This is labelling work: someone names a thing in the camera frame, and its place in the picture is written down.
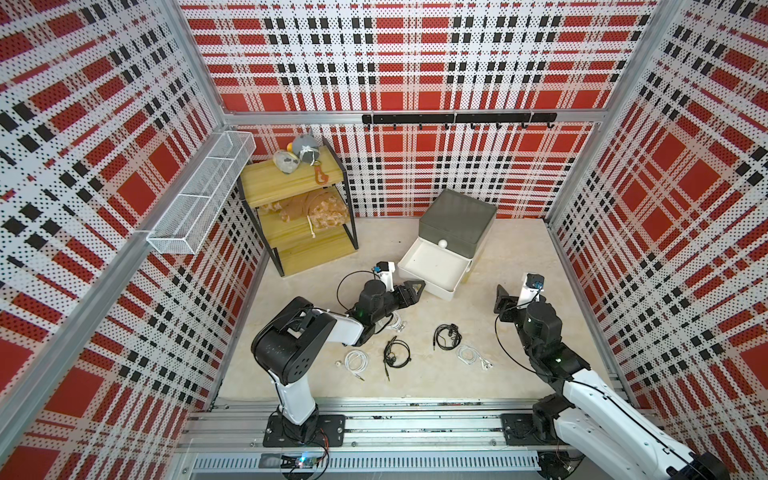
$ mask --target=red plaid pattern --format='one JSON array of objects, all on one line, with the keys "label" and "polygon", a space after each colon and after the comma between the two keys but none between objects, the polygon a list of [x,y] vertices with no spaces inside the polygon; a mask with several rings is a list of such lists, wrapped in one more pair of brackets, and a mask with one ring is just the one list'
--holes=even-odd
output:
[{"label": "red plaid pattern", "polygon": [[180,3],[229,111],[602,108],[656,5]]},{"label": "red plaid pattern", "polygon": [[[0,395],[213,129],[160,9],[0,5]],[[163,478],[210,401],[259,254],[230,200],[203,253],[150,255],[0,478]]]},{"label": "red plaid pattern", "polygon": [[349,172],[361,217],[421,215],[445,188],[498,205],[500,218],[543,218],[584,146],[591,124],[454,124],[243,127],[255,161],[299,133],[328,138]]},{"label": "red plaid pattern", "polygon": [[767,25],[686,1],[555,226],[640,404],[737,478],[768,465]]}]

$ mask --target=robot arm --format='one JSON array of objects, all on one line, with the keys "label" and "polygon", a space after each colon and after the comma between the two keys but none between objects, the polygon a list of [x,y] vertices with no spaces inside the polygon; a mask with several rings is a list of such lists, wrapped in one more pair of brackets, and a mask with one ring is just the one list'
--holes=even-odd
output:
[{"label": "robot arm", "polygon": [[[382,265],[392,283],[394,264]],[[280,413],[296,428],[292,437],[308,442],[315,434],[317,410],[306,373],[326,342],[360,346],[375,332],[376,323],[395,310],[419,301],[423,281],[387,285],[369,280],[355,306],[345,315],[315,307],[298,296],[275,316],[253,339],[250,351],[256,362],[275,384],[280,397]]]},{"label": "robot arm", "polygon": [[717,457],[696,455],[659,430],[562,342],[562,321],[543,288],[544,277],[528,273],[518,297],[497,287],[494,308],[515,324],[531,367],[556,392],[534,405],[539,433],[573,445],[616,479],[729,478]]}]

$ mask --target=white wire mesh basket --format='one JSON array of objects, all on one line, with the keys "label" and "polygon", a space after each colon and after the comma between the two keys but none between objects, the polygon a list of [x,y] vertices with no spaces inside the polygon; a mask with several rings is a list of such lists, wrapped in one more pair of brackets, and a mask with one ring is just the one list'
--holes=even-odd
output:
[{"label": "white wire mesh basket", "polygon": [[200,251],[237,176],[256,150],[250,132],[217,135],[214,147],[148,237],[157,252],[194,255]]}]

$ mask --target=ventilated grille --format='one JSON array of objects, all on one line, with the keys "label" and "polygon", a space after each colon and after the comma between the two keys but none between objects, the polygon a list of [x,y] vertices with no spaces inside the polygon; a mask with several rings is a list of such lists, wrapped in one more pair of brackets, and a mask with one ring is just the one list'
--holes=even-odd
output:
[{"label": "ventilated grille", "polygon": [[[204,454],[195,472],[274,471],[261,453]],[[321,463],[318,468],[325,468]],[[539,470],[536,451],[519,452],[334,452],[328,472],[504,472]]]}]

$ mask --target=wooden shelf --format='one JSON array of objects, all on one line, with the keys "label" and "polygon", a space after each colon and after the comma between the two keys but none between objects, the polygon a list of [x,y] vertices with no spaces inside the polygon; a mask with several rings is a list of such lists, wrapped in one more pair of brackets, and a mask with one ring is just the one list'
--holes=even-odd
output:
[{"label": "wooden shelf", "polygon": [[[339,199],[342,203],[341,195],[335,187],[331,187],[329,191]],[[269,242],[270,247],[277,248],[280,251],[280,256],[283,255],[282,250],[291,248],[299,243],[313,242],[316,238],[312,238],[312,231],[310,230],[310,222],[306,217],[297,218],[290,222],[283,222],[283,218],[280,216],[280,212],[259,212],[259,220],[261,220],[261,228],[264,230],[264,236],[266,241]],[[316,235],[322,233],[324,230],[316,232]]]},{"label": "wooden shelf", "polygon": [[355,247],[344,227],[334,227],[318,232],[311,242],[281,250],[280,262],[283,264],[283,272],[293,275],[351,253],[355,253]]},{"label": "wooden shelf", "polygon": [[325,185],[318,185],[315,182],[315,167],[304,163],[288,175],[278,170],[272,161],[246,166],[240,174],[246,201],[252,208],[256,208],[344,181],[339,165],[325,145],[320,147],[320,162],[323,173],[330,177]]}]

